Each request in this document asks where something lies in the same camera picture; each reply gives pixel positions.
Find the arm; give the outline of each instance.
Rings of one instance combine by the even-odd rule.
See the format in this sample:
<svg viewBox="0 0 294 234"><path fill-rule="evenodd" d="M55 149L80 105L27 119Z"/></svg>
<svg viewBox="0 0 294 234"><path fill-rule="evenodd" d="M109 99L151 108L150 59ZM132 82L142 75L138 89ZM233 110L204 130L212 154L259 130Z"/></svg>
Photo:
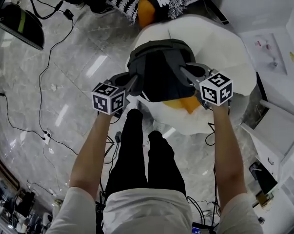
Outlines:
<svg viewBox="0 0 294 234"><path fill-rule="evenodd" d="M236 195L246 193L241 151L231 126L228 109L213 106L215 169L221 210Z"/></svg>
<svg viewBox="0 0 294 234"><path fill-rule="evenodd" d="M87 191L94 199L101 178L106 139L112 116L99 114L71 172L70 187Z"/></svg>

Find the white bean bag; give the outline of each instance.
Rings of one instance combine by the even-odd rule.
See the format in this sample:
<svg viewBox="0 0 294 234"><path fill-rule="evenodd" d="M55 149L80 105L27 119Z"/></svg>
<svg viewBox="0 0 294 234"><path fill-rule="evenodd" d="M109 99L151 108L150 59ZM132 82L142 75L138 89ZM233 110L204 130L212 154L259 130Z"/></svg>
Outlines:
<svg viewBox="0 0 294 234"><path fill-rule="evenodd" d="M197 15L185 15L165 23L144 28L133 43L133 49L151 40L178 39L192 49L196 61L215 68L233 80L234 93L231 118L243 115L248 96L256 85L256 73L240 37L215 22ZM137 97L150 110L154 119L168 124L184 135L210 133L213 112L202 106L192 114L173 109L162 102L148 102Z"/></svg>

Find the black bag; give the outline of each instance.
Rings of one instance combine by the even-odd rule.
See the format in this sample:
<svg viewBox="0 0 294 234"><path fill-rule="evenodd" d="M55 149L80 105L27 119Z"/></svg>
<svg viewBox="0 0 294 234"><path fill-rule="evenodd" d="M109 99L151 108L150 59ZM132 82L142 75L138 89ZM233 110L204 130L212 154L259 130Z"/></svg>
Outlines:
<svg viewBox="0 0 294 234"><path fill-rule="evenodd" d="M193 96L196 89L180 67L195 61L192 50L181 40L150 41L139 46L131 52L127 64L130 77L138 75L137 86L131 94L151 102Z"/></svg>

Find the shirt sleeve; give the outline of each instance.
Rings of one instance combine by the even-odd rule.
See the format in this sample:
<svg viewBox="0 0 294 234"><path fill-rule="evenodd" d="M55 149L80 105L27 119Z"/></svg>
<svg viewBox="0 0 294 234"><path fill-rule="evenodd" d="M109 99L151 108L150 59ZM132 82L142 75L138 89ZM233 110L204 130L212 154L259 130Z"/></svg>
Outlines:
<svg viewBox="0 0 294 234"><path fill-rule="evenodd" d="M262 234L263 230L247 194L231 199L221 213L217 234Z"/></svg>
<svg viewBox="0 0 294 234"><path fill-rule="evenodd" d="M59 214L47 234L96 233L96 206L89 193L81 188L69 188Z"/></svg>

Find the tile floor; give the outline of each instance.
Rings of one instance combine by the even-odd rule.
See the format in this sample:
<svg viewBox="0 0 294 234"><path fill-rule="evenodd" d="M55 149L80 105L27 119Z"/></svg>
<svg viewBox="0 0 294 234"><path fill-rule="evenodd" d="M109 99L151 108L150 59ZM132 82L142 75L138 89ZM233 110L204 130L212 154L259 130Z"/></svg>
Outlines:
<svg viewBox="0 0 294 234"><path fill-rule="evenodd" d="M53 5L59 2L41 1ZM41 15L51 12L45 5L36 5ZM21 6L32 10L28 0L21 0ZM52 53L50 67L42 79L41 124L44 129L51 130L53 138L78 153L97 115L92 108L90 92L98 82L125 71L130 46L139 33L139 27L130 25L118 13L97 19L87 6L78 10L75 6L64 3L62 9L65 8L73 12L76 23L69 38ZM10 120L15 126L36 130L40 134L38 77L47 65L51 46L63 39L71 29L71 23L62 13L56 13L42 24L45 33L43 51L0 30L0 91L7 95ZM102 64L96 70L98 62ZM153 130L153 119L147 110L144 110L144 115L144 151L147 163L147 135ZM111 125L111 137L122 130L124 121L123 115L118 123ZM256 151L244 130L237 126L235 133L245 162L246 183L249 184L253 178L248 167L254 160ZM168 142L176 152L176 163L185 180L187 194L196 201L210 202L214 200L214 148L205 144L205 137L203 134L183 136L175 132L168 138ZM54 164L56 172L43 152ZM112 153L107 156L107 160L111 160ZM37 135L12 129L7 121L5 98L0 97L0 158L24 188L30 186L27 184L29 181L63 197L68 189L76 155L54 141L45 146ZM109 169L109 165L104 166L103 186ZM37 185L32 185L30 189L43 204L51 205L53 196ZM206 202L200 203L200 206L203 210L213 207L212 204L207 206Z"/></svg>

